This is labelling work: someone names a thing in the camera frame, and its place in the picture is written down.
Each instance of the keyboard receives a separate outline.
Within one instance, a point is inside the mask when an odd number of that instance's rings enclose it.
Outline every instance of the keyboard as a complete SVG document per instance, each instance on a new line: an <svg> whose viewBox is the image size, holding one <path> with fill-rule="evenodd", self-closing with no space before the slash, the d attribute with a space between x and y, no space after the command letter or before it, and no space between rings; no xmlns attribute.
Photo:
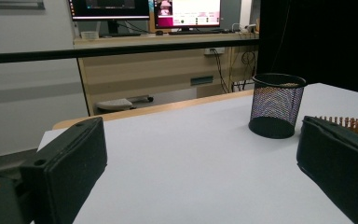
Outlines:
<svg viewBox="0 0 358 224"><path fill-rule="evenodd" d="M178 31L178 32L168 32L168 35L213 35L220 34L218 31Z"/></svg>
<svg viewBox="0 0 358 224"><path fill-rule="evenodd" d="M141 34L137 33L124 33L124 34L105 34L100 35L102 38L111 38L111 37L122 37L122 36L140 36Z"/></svg>

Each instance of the wooden table edge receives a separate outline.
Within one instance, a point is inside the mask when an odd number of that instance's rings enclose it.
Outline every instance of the wooden table edge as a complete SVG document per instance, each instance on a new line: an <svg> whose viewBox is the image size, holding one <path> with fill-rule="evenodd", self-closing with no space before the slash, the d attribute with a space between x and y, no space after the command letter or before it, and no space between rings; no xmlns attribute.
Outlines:
<svg viewBox="0 0 358 224"><path fill-rule="evenodd" d="M189 107L192 105L202 105L202 104L208 104L208 103L222 101L222 100L228 100L228 99L234 99L234 98L243 97L243 96L249 96L249 95L252 95L253 92L254 92L253 90L237 91L237 92L231 92L231 93L226 93L226 94L221 94L221 95L197 98L197 99L193 99L193 100L175 102L175 103L170 103L170 104L165 104L165 105L152 105L152 106L142 107L142 108L133 109L133 110L125 110L125 111L119 111L119 112L115 112L115 113L90 116L90 117L84 117L84 118L79 118L79 119L68 119L68 120L64 120L64 121L56 123L52 129L57 130L57 129L69 128L70 126L78 123L79 121L85 120L85 119L91 119L91 118L96 118L96 117L102 117L103 121L114 120L114 119L124 119L124 118L130 118L130 117L141 116L141 115L146 115L146 114L158 113L158 112L162 112L162 111L186 108L186 107Z"/></svg>

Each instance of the power outlet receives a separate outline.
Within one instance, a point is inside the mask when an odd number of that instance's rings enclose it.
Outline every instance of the power outlet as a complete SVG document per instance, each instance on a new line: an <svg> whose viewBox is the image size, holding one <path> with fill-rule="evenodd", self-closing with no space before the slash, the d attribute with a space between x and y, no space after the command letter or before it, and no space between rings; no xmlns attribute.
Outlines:
<svg viewBox="0 0 358 224"><path fill-rule="evenodd" d="M225 48L209 48L209 49L205 49L204 55L215 54L214 49L217 51L218 54L224 54L225 53Z"/></svg>

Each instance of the mesh pencil holder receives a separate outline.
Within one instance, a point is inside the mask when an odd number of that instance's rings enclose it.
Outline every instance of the mesh pencil holder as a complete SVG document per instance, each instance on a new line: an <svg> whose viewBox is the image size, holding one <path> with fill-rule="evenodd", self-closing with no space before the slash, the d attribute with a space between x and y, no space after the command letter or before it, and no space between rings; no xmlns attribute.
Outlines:
<svg viewBox="0 0 358 224"><path fill-rule="evenodd" d="M265 73L253 77L255 92L249 129L268 138L288 138L295 133L305 79Z"/></svg>

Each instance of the monitor screen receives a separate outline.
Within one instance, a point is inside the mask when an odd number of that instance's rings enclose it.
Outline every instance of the monitor screen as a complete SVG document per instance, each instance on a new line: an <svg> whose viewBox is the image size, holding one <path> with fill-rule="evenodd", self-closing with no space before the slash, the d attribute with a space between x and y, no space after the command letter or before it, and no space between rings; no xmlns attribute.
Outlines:
<svg viewBox="0 0 358 224"><path fill-rule="evenodd" d="M221 0L153 0L155 28L207 28L220 26Z"/></svg>
<svg viewBox="0 0 358 224"><path fill-rule="evenodd" d="M73 21L149 20L148 0L68 0Z"/></svg>

